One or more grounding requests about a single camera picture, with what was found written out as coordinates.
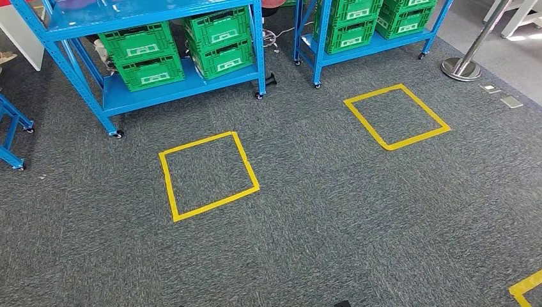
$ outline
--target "gray floor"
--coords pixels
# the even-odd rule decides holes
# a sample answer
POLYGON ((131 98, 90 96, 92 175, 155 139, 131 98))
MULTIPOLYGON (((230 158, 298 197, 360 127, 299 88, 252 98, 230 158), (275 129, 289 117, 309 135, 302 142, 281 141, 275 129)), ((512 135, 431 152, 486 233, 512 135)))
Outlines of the gray floor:
MULTIPOLYGON (((466 52, 480 33, 482 20, 492 4, 493 0, 454 0, 438 33, 439 37, 461 52, 466 52)), ((525 37, 525 40, 512 42, 501 38, 500 33, 514 13, 515 11, 508 11, 504 14, 474 59, 542 105, 542 40, 529 38, 531 35, 540 35, 542 30, 529 24, 519 27, 513 35, 525 37)))
MULTIPOLYGON (((280 46, 264 100, 247 83, 132 112, 122 140, 49 57, 7 63, 3 94, 36 132, 13 148, 28 170, 0 168, 0 306, 518 306, 508 288, 542 269, 540 108, 489 72, 443 76, 458 51, 442 40, 423 61, 417 44, 326 68, 319 90, 291 33, 280 46), (342 101, 397 83, 452 131, 380 147, 342 101), (260 191, 172 223, 158 153, 229 130, 260 191)), ((388 142, 435 127, 399 93, 355 105, 388 142)), ((182 212, 250 186, 231 138, 167 162, 182 212)))

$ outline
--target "blue metal shelf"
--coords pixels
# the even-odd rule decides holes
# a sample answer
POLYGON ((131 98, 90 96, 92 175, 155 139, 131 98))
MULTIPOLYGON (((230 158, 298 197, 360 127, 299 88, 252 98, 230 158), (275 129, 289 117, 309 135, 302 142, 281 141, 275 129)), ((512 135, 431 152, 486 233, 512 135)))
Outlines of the blue metal shelf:
POLYGON ((260 34, 263 32, 261 0, 96 0, 96 3, 79 9, 68 8, 80 4, 80 0, 43 0, 45 10, 50 16, 47 27, 25 0, 11 0, 11 2, 110 136, 120 138, 123 135, 109 118, 113 115, 252 80, 258 82, 258 94, 266 93, 263 36, 260 34), (184 81, 130 92, 120 76, 101 76, 79 41, 80 37, 86 35, 227 10, 238 6, 250 8, 256 62, 252 66, 211 81, 201 78, 189 59, 183 60, 186 75, 184 81), (60 42, 64 50, 61 50, 56 42, 60 42), (97 101, 90 90, 80 67, 80 61, 75 55, 79 56, 90 76, 102 89, 101 102, 97 101))
POLYGON ((29 120, 15 106, 13 106, 2 94, 0 94, 0 121, 2 117, 10 118, 11 123, 6 133, 4 143, 0 146, 0 159, 6 161, 12 168, 24 169, 24 160, 10 151, 17 127, 21 125, 27 132, 34 132, 34 122, 29 120))
MULTIPOLYGON (((368 56, 370 54, 378 53, 380 51, 386 51, 411 43, 421 42, 423 40, 431 38, 431 36, 431 31, 425 29, 422 33, 401 36, 392 40, 386 40, 378 32, 375 32, 373 35, 373 39, 369 45, 335 54, 327 54, 326 52, 324 52, 321 63, 322 66, 333 65, 336 63, 348 61, 349 59, 356 59, 362 56, 368 56)), ((312 51, 313 54, 316 54, 318 52, 318 42, 314 41, 312 34, 302 36, 301 40, 307 45, 307 47, 310 51, 312 51)))
POLYGON ((323 8, 321 10, 321 16, 316 16, 315 18, 320 18, 320 33, 319 38, 315 39, 312 34, 303 35, 304 25, 307 23, 308 18, 315 7, 316 0, 311 0, 307 5, 307 10, 303 12, 303 2, 304 0, 297 0, 295 7, 295 27, 294 27, 294 50, 293 50, 293 59, 294 61, 299 61, 300 59, 305 60, 309 66, 313 69, 313 83, 314 85, 321 84, 320 74, 323 67, 328 65, 333 65, 336 63, 348 61, 350 59, 360 58, 362 56, 367 56, 370 54, 386 51, 389 49, 401 47, 404 45, 410 45, 411 43, 425 41, 425 46, 422 49, 420 56, 425 56, 429 53, 431 45, 437 37, 437 32, 446 14, 448 13, 450 6, 453 3, 453 0, 445 0, 445 3, 438 14, 437 20, 433 29, 424 29, 424 31, 416 34, 400 36, 393 38, 391 40, 386 40, 382 35, 375 31, 371 43, 367 46, 350 49, 347 51, 339 52, 336 54, 327 54, 324 50, 325 37, 327 34, 327 25, 329 23, 329 12, 331 9, 332 0, 323 0, 323 8), (302 46, 305 45, 308 47, 310 53, 314 55, 314 60, 304 53, 302 46))
POLYGON ((113 116, 150 107, 206 91, 247 82, 258 77, 258 67, 252 65, 227 75, 206 81, 197 72, 192 59, 182 59, 185 80, 141 91, 128 91, 126 84, 115 74, 104 79, 104 113, 113 116))
POLYGON ((67 10, 58 1, 47 30, 50 40, 66 40, 85 35, 151 24, 169 19, 214 12, 252 4, 252 0, 122 0, 92 4, 83 10, 67 10))

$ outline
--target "stainless steel pole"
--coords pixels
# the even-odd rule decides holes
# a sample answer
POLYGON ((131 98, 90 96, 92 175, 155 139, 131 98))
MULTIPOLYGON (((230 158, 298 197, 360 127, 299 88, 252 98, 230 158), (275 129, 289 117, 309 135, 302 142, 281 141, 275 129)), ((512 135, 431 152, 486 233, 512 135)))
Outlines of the stainless steel pole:
POLYGON ((449 58, 442 62, 440 69, 448 75, 448 77, 459 80, 459 81, 474 81, 480 78, 482 74, 480 65, 474 63, 472 58, 482 45, 486 37, 493 31, 493 28, 498 23, 502 14, 506 10, 506 7, 512 2, 512 0, 502 0, 499 3, 499 6, 494 11, 493 15, 490 17, 480 35, 476 38, 470 49, 467 51, 467 54, 462 58, 449 58))

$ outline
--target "yellow tape square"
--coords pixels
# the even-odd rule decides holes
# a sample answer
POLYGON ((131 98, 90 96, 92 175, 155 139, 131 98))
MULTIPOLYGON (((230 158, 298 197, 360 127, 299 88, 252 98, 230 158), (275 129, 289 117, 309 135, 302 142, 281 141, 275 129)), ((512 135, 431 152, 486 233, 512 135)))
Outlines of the yellow tape square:
POLYGON ((401 83, 396 84, 394 86, 390 86, 388 88, 383 88, 383 89, 378 90, 378 91, 372 91, 370 93, 363 94, 361 96, 346 99, 344 101, 344 103, 350 109, 350 111, 352 113, 354 113, 354 115, 361 122, 361 124, 363 124, 363 126, 365 126, 367 131, 369 131, 369 133, 378 142, 378 144, 380 144, 386 150, 399 149, 401 147, 411 145, 411 144, 414 144, 416 142, 420 142, 420 141, 422 141, 424 139, 428 139, 428 138, 431 138, 433 136, 436 136, 436 135, 439 135, 439 134, 450 131, 450 126, 448 126, 448 124, 446 124, 442 119, 440 119, 440 117, 438 117, 438 115, 435 114, 435 112, 433 112, 433 110, 431 110, 426 104, 423 103, 423 101, 420 98, 416 97, 416 95, 414 95, 414 93, 412 93, 405 85, 403 85, 401 83), (365 119, 365 117, 363 117, 363 115, 361 115, 361 113, 356 109, 356 107, 354 107, 353 104, 354 104, 354 102, 358 102, 358 101, 361 101, 361 100, 364 100, 364 99, 367 99, 367 98, 370 98, 370 97, 374 97, 374 96, 377 96, 377 95, 381 95, 381 94, 387 93, 389 91, 394 91, 394 90, 401 90, 401 91, 405 92, 412 100, 414 100, 416 102, 416 104, 418 104, 418 106, 420 106, 422 109, 424 109, 424 111, 426 111, 440 125, 440 128, 437 128, 435 130, 431 130, 429 132, 422 133, 422 134, 420 134, 418 136, 413 136, 411 138, 404 139, 402 141, 398 141, 398 142, 393 143, 393 144, 386 143, 382 139, 382 137, 377 133, 377 131, 373 128, 373 126, 371 126, 371 124, 365 119))
POLYGON ((217 134, 215 136, 210 136, 209 138, 200 139, 198 141, 194 141, 188 144, 184 144, 181 146, 177 146, 172 149, 165 150, 163 152, 160 152, 158 154, 160 157, 160 162, 162 164, 162 169, 164 170, 164 176, 166 180, 166 190, 167 190, 167 197, 169 198, 169 206, 171 207, 171 215, 173 217, 173 222, 178 222, 182 219, 187 219, 188 217, 195 216, 196 214, 204 213, 206 211, 209 211, 211 209, 214 209, 216 207, 219 207, 221 205, 225 205, 229 202, 232 202, 234 200, 238 200, 241 197, 247 196, 248 194, 254 193, 256 191, 259 191, 259 183, 258 179, 256 179, 256 175, 254 174, 254 171, 252 170, 252 167, 249 163, 249 160, 247 159, 247 155, 245 153, 245 150, 243 149, 243 146, 241 145, 241 141, 239 140, 239 136, 237 135, 237 132, 228 131, 221 134, 217 134), (197 209, 179 214, 179 210, 177 209, 177 204, 175 201, 175 195, 173 194, 173 186, 171 184, 171 176, 169 174, 169 168, 167 167, 166 162, 166 155, 170 154, 172 152, 178 152, 179 150, 187 149, 193 146, 198 146, 203 143, 211 142, 216 139, 225 138, 227 136, 232 136, 233 140, 235 142, 235 145, 237 146, 237 149, 239 150, 239 154, 241 155, 241 159, 243 160, 243 164, 245 164, 245 167, 247 169, 247 172, 249 174, 249 177, 251 178, 252 187, 249 189, 246 189, 244 191, 241 191, 239 193, 236 193, 232 196, 228 196, 226 198, 223 198, 219 201, 215 201, 213 203, 210 203, 208 205, 205 205, 203 207, 199 207, 197 209))
POLYGON ((542 270, 513 285, 508 290, 521 307, 531 307, 523 295, 539 285, 542 285, 542 270))

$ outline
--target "white cable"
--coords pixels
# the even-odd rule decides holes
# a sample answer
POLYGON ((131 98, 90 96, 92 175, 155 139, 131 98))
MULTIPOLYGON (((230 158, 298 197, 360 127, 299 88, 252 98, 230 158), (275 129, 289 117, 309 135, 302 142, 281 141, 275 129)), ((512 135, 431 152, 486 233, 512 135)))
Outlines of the white cable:
MULTIPOLYGON (((308 23, 305 24, 305 26, 307 26, 309 24, 313 24, 313 23, 314 23, 314 21, 308 22, 308 23)), ((263 30, 263 42, 264 42, 263 46, 264 47, 269 47, 269 46, 275 45, 277 43, 277 38, 279 38, 281 35, 285 34, 286 32, 290 32, 292 30, 294 30, 294 28, 284 30, 284 31, 280 32, 278 35, 276 35, 275 33, 264 29, 263 30)))

